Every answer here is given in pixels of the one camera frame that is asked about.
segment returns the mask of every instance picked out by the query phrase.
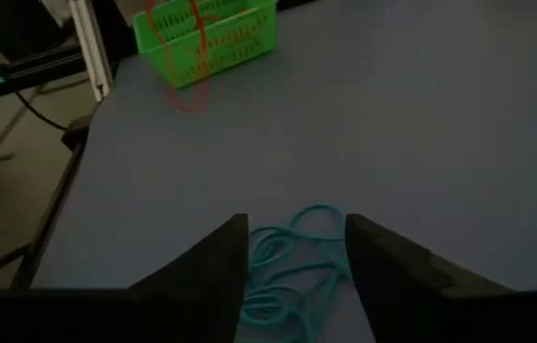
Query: floor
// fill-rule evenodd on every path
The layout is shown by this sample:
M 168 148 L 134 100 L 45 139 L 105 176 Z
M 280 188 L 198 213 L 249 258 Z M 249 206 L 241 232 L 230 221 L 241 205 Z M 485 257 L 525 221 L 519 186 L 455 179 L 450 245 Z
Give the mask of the floor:
M 48 83 L 44 88 L 85 79 L 85 73 Z M 67 125 L 90 114 L 95 104 L 90 84 L 85 83 L 47 95 L 22 92 L 46 117 Z M 70 151 L 61 143 L 62 132 L 46 125 L 25 109 L 14 95 L 0 97 L 0 154 L 14 158 L 0 162 L 0 256 L 28 243 L 38 231 L 42 214 L 59 182 Z M 0 288 L 7 287 L 17 264 L 0 272 Z

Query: cyan cord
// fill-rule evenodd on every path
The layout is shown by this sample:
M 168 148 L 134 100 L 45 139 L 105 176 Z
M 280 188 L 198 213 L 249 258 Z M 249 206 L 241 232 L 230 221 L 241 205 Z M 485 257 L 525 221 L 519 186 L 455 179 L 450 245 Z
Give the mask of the cyan cord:
M 301 232 L 299 223 L 310 212 L 331 212 L 338 216 L 338 224 L 334 235 L 318 235 Z M 351 273 L 346 256 L 338 255 L 330 247 L 344 244 L 345 216 L 331 205 L 318 204 L 309 206 L 298 212 L 287 227 L 261 227 L 250 234 L 248 286 L 243 307 L 240 313 L 241 323 L 245 326 L 266 330 L 278 339 L 243 339 L 242 342 L 315 342 L 329 313 L 333 297 L 339 281 L 350 281 Z M 323 258 L 316 263 L 304 263 L 295 267 L 274 270 L 280 262 L 284 262 L 296 249 L 297 243 L 311 242 Z M 288 284 L 287 276 L 300 273 L 330 270 L 328 276 L 322 278 L 309 290 L 300 291 Z M 291 293 L 297 301 L 285 297 L 283 293 Z M 295 333 L 291 333 L 291 323 L 299 325 Z

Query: red cable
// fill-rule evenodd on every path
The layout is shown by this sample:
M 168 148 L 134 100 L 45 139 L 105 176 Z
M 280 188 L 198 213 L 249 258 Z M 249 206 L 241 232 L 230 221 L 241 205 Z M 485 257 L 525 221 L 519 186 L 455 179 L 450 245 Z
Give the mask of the red cable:
M 192 14 L 194 15 L 194 18 L 196 19 L 195 28 L 198 28 L 199 31 L 201 31 L 201 49 L 199 53 L 200 58 L 200 66 L 201 66 L 201 84 L 198 85 L 198 92 L 197 95 L 199 97 L 199 101 L 196 103 L 198 105 L 197 107 L 194 106 L 187 106 L 182 103 L 180 97 L 177 94 L 177 89 L 170 83 L 168 90 L 167 90 L 167 98 L 175 103 L 175 106 L 178 110 L 193 113 L 195 111 L 200 111 L 204 109 L 207 106 L 208 103 L 208 93 L 209 93 L 209 85 L 205 81 L 205 78 L 209 75 L 209 68 L 207 63 L 207 35 L 205 34 L 205 23 L 204 20 L 201 19 L 201 15 L 199 14 L 199 9 L 196 7 L 195 0 L 189 0 L 190 7 L 192 8 Z M 154 32 L 154 35 L 158 39 L 158 41 L 165 46 L 165 56 L 167 57 L 166 61 L 166 69 L 167 74 L 171 77 L 172 80 L 176 79 L 176 72 L 175 67 L 173 66 L 173 55 L 171 53 L 171 48 L 169 47 L 169 44 L 161 36 L 161 33 L 158 31 L 156 26 L 154 25 L 154 20 L 152 20 L 152 9 L 154 8 L 154 0 L 147 0 L 146 2 L 146 17 L 148 19 L 148 25 L 150 29 Z

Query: table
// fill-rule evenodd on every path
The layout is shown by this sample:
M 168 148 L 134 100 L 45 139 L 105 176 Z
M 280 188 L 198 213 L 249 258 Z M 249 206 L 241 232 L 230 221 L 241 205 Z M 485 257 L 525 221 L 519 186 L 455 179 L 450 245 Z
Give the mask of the table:
M 277 26 L 278 50 L 210 78 L 202 113 L 122 62 L 33 286 L 126 287 L 233 213 L 329 202 L 537 289 L 537 1 L 322 0 Z

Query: plastic basket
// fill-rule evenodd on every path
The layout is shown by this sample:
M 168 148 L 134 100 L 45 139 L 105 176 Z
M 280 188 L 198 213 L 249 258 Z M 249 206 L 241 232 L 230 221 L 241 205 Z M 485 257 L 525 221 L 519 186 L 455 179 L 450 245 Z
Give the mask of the plastic basket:
M 207 58 L 201 61 L 201 34 L 189 0 L 171 0 L 152 10 L 155 28 L 168 42 L 172 66 L 165 47 L 149 27 L 145 12 L 133 18 L 139 53 L 176 87 L 183 87 L 208 74 L 225 70 L 275 48 L 275 0 L 197 0 L 205 22 Z

